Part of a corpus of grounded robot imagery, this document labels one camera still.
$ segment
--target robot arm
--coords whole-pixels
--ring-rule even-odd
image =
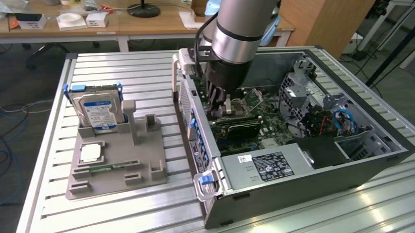
[[[200,48],[196,38],[196,75],[202,75],[199,62],[207,62],[203,75],[208,81],[212,115],[224,104],[227,95],[246,79],[276,2],[278,0],[222,0],[218,17],[214,16],[210,20],[216,23],[211,47]],[[202,29],[207,26],[212,28],[210,21]],[[203,58],[200,50],[208,51],[210,59]]]

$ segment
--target aluminum table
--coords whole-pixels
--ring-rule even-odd
[[[382,101],[335,59],[311,49],[362,98],[415,143],[414,125]],[[65,60],[17,232],[415,232],[415,157],[384,170],[364,185],[214,230],[203,228],[188,162],[171,98],[171,57],[178,51],[71,54]],[[318,74],[335,93],[338,87]],[[135,117],[162,120],[168,183],[69,201],[64,193],[79,123],[61,86],[120,81],[135,100]]]

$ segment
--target desk lamp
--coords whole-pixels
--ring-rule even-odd
[[[134,4],[128,7],[128,9],[128,13],[140,18],[156,17],[160,14],[160,8],[155,5],[146,4],[144,0],[142,0],[142,4]]]

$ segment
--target power supply label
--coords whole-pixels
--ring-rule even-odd
[[[252,161],[263,181],[272,181],[294,175],[282,152],[252,157]]]

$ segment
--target circuit board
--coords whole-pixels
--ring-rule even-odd
[[[206,85],[199,80],[195,84],[203,96]],[[278,89],[279,86],[267,91],[260,87],[238,89],[231,96],[234,115],[210,120],[222,156],[282,146],[294,138],[276,108]],[[202,98],[202,103],[208,112],[208,99]]]

